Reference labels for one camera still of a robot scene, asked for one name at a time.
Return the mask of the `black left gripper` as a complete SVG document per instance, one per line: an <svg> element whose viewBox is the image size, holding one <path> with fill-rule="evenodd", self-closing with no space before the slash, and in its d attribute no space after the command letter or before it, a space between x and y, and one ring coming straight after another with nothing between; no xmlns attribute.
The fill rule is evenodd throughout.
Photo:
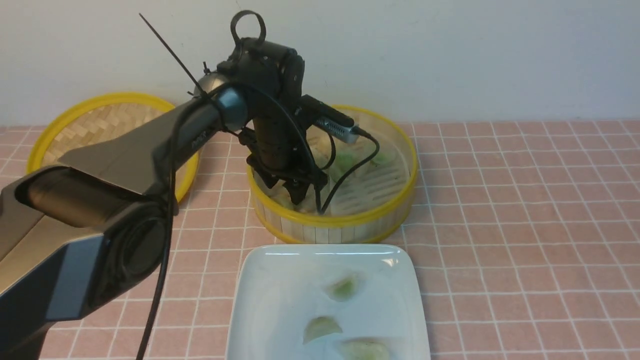
<svg viewBox="0 0 640 360"><path fill-rule="evenodd" d="M321 116L329 116L330 105L310 95L294 100L292 107L266 95L246 95L246 101L253 128L243 129L238 138L249 148L246 162L263 185L273 189L286 183L294 206L304 201L310 186L324 189L329 177L321 170L313 170L306 152L306 136Z"/></svg>

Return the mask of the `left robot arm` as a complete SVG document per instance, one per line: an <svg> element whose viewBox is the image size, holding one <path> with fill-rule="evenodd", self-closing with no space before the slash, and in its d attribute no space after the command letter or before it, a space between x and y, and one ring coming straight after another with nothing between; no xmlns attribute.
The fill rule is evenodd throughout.
<svg viewBox="0 0 640 360"><path fill-rule="evenodd" d="M204 95L112 140L68 151L1 191L1 358L36 360L57 322L77 321L166 262L178 170L219 132L293 201L327 177L303 137L305 63L293 48L241 39L200 80Z"/></svg>

